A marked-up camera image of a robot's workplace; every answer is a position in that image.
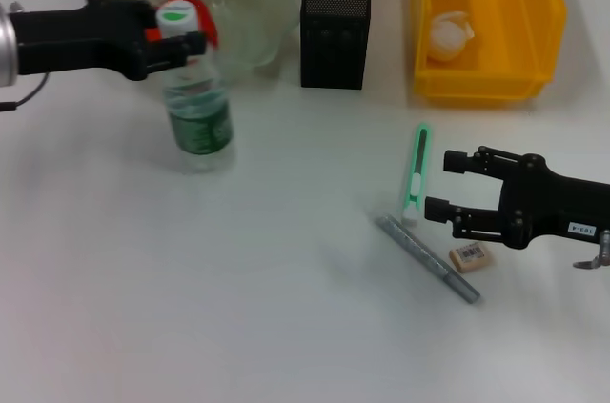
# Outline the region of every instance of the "yellow plastic bin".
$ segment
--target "yellow plastic bin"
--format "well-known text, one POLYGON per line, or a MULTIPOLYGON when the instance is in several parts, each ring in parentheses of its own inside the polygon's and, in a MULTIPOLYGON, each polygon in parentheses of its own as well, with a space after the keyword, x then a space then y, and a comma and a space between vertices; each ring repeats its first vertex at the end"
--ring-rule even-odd
POLYGON ((553 79, 563 0, 411 0, 415 93, 445 106, 494 106, 537 95, 553 79), (464 11, 475 38, 447 63, 428 58, 431 20, 464 11))

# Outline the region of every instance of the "white table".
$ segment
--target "white table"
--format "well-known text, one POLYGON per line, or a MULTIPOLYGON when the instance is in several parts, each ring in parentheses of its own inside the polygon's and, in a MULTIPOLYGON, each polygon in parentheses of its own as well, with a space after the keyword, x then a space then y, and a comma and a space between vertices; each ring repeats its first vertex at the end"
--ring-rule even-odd
MULTIPOLYGON (((557 81, 508 111, 408 104, 404 0, 373 1, 365 90, 301 89, 289 40, 233 89, 223 174, 183 174, 158 87, 112 71, 54 74, 0 116, 2 401, 607 400, 610 272, 571 266, 594 246, 492 245, 472 307, 365 213, 399 201, 420 120, 428 193, 457 204, 497 205, 499 182, 441 170, 445 150, 481 144, 610 183, 607 0, 566 0, 557 81)), ((460 244, 448 225, 417 234, 443 255, 460 244)))

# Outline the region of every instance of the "green bottle label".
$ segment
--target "green bottle label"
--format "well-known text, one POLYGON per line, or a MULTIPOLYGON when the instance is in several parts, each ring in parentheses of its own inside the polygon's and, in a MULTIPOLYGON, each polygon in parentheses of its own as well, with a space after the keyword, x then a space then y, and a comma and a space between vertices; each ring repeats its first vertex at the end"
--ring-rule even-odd
POLYGON ((229 103, 214 114, 196 119, 185 119, 170 114, 173 134, 178 147, 195 155, 220 151, 233 139, 229 103))

